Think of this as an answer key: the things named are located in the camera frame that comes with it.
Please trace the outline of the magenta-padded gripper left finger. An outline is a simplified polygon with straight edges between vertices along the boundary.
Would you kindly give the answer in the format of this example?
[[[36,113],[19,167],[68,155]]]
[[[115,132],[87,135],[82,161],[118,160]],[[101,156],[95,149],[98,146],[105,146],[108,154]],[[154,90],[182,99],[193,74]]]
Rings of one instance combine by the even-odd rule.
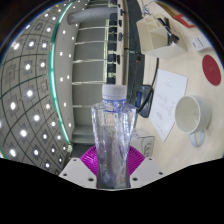
[[[60,173],[60,177],[84,188],[97,188],[98,159],[95,147],[80,158],[72,157]]]

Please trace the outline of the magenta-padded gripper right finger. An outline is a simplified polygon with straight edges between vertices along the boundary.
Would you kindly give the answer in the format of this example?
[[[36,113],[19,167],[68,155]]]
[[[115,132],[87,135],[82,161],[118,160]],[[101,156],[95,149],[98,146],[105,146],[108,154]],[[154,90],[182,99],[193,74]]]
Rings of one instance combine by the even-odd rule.
[[[140,188],[164,176],[153,157],[145,157],[134,147],[129,149],[127,157],[128,187]]]

